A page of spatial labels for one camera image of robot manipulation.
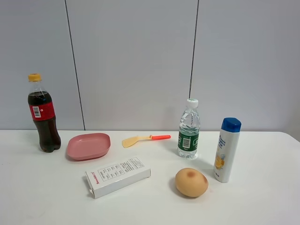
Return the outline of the cola bottle yellow cap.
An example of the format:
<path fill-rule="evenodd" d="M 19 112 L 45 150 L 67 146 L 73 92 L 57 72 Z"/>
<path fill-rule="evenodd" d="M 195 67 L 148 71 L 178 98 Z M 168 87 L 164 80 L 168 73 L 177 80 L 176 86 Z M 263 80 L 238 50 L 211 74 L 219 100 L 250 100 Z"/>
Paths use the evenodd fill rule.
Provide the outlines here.
<path fill-rule="evenodd" d="M 28 105 L 38 131 L 39 145 L 42 151 L 51 153 L 61 147 L 52 97 L 43 88 L 40 74 L 30 74 L 28 80 L 32 83 Z"/>

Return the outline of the white cardboard box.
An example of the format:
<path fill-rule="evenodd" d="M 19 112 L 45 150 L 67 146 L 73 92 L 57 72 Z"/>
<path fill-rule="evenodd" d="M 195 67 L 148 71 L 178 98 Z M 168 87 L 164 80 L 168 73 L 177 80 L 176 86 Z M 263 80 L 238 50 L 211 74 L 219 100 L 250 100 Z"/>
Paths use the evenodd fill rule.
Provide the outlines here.
<path fill-rule="evenodd" d="M 118 160 L 85 172 L 90 193 L 100 198 L 151 176 L 151 168 L 139 156 Z"/>

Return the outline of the white shampoo bottle blue cap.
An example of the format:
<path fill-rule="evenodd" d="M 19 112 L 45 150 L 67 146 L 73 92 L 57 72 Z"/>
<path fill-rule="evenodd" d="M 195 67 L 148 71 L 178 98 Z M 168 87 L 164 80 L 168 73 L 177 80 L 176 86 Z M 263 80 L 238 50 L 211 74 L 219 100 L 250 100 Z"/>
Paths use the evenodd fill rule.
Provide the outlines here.
<path fill-rule="evenodd" d="M 221 183 L 229 181 L 240 129 L 241 122 L 237 118 L 227 117 L 223 119 L 214 162 L 214 176 Z"/>

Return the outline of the pink plastic plate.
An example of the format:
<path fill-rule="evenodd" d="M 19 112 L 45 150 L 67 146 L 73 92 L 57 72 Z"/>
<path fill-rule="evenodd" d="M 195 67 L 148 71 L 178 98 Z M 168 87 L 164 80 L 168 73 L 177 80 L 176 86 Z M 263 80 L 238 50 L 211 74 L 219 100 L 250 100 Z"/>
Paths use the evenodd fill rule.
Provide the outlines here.
<path fill-rule="evenodd" d="M 78 135 L 70 139 L 67 145 L 67 155 L 77 161 L 100 158 L 110 149 L 111 140 L 104 133 Z"/>

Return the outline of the tan potato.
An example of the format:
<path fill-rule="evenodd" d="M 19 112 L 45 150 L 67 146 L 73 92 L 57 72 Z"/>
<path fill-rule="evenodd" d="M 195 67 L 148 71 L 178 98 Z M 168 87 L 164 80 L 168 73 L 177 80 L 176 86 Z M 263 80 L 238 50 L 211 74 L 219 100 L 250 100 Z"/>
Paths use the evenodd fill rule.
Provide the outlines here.
<path fill-rule="evenodd" d="M 209 182 L 198 170 L 183 168 L 175 175 L 175 185 L 181 194 L 197 198 L 207 191 Z"/>

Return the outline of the clear water bottle green label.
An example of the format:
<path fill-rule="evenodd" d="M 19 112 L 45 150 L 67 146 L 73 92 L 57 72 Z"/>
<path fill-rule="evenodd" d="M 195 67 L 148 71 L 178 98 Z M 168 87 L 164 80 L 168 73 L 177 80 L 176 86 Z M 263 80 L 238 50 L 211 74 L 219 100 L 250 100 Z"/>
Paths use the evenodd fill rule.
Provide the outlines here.
<path fill-rule="evenodd" d="M 200 133 L 198 100 L 189 98 L 181 116 L 178 135 L 178 155 L 182 158 L 197 158 L 197 146 Z"/>

